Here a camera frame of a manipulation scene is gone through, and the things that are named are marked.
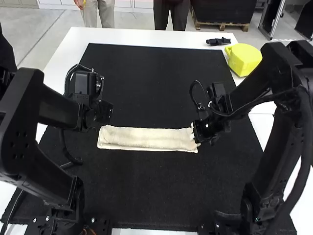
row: folded towel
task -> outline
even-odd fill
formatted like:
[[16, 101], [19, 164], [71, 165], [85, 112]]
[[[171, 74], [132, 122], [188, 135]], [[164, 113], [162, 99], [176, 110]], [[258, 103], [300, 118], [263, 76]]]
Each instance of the folded towel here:
[[183, 151], [197, 153], [192, 128], [153, 129], [102, 126], [98, 148], [137, 151]]

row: dark pants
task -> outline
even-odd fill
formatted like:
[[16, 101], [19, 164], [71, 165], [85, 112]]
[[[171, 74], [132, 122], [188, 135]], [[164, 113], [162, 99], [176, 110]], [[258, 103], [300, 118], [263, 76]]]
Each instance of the dark pants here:
[[0, 23], [0, 67], [3, 67], [9, 70], [10, 72], [17, 71], [13, 48], [2, 34], [1, 23]]
[[155, 29], [165, 30], [168, 23], [168, 14], [171, 11], [173, 29], [185, 31], [189, 10], [189, 0], [154, 0], [153, 13]]

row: yellow object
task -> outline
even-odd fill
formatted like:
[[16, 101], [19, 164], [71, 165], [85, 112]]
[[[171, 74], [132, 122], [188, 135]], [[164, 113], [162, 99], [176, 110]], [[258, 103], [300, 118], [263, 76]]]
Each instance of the yellow object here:
[[248, 76], [261, 62], [261, 52], [248, 44], [238, 43], [225, 47], [229, 67], [240, 77]]

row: wooden pallet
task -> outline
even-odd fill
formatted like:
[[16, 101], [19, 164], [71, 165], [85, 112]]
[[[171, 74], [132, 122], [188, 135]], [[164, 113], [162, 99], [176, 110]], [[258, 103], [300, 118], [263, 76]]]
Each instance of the wooden pallet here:
[[220, 31], [224, 31], [225, 30], [225, 27], [226, 25], [231, 25], [231, 26], [240, 26], [242, 31], [243, 32], [248, 32], [249, 30], [249, 25], [248, 23], [218, 23], [218, 22], [214, 22], [214, 23], [211, 23], [211, 22], [200, 22], [197, 20], [197, 17], [196, 17], [196, 14], [195, 14], [195, 11], [193, 9], [192, 6], [190, 6], [190, 12], [191, 12], [191, 16], [192, 16], [192, 19], [194, 21], [194, 24], [195, 24], [195, 27], [196, 27], [196, 30], [200, 30], [201, 29], [201, 25], [217, 25], [220, 27]]

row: beige pants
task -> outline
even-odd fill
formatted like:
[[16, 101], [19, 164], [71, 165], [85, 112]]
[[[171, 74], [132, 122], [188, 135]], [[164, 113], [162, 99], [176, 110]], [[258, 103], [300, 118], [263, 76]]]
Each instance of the beige pants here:
[[115, 0], [87, 0], [84, 10], [81, 11], [85, 27], [97, 27], [97, 12], [103, 28], [114, 28]]

